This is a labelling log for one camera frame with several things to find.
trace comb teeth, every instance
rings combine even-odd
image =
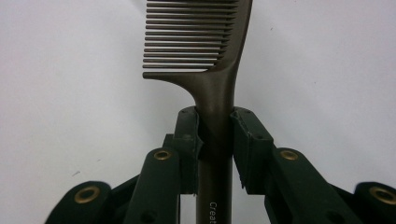
[[[228,47],[238,0],[148,0],[144,68],[215,66]]]

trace white surface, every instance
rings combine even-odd
[[[253,5],[235,104],[349,191],[396,187],[395,11],[385,0]],[[43,223],[75,185],[137,175],[193,105],[141,77],[144,20],[143,0],[0,2],[1,223]],[[262,197],[236,172],[234,183],[233,223],[262,223]]]

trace comb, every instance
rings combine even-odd
[[[231,223],[230,114],[251,0],[148,0],[144,78],[187,90],[200,117],[197,222]]]

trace white background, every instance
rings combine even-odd
[[[75,185],[139,174],[193,105],[141,77],[145,4],[0,2],[1,223],[43,223]],[[235,104],[348,191],[396,187],[395,12],[390,0],[253,4]],[[263,223],[263,197],[236,171],[233,188],[233,223]],[[182,208],[193,223],[192,199]]]

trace brass rivet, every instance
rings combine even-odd
[[[87,188],[81,189],[75,195],[76,203],[89,203],[95,200],[100,193],[100,189],[96,186],[88,186]]]
[[[371,187],[370,193],[382,203],[396,205],[396,194],[390,192],[387,189],[381,189],[379,187]]]
[[[295,161],[295,160],[298,159],[297,153],[295,153],[293,151],[290,151],[290,150],[283,150],[283,151],[280,152],[280,155],[284,159],[289,160],[289,161]]]
[[[167,150],[161,150],[161,151],[158,151],[158,152],[156,152],[154,154],[154,158],[159,160],[159,161],[166,161],[169,158],[171,158],[171,156],[172,156],[172,153],[170,153]]]

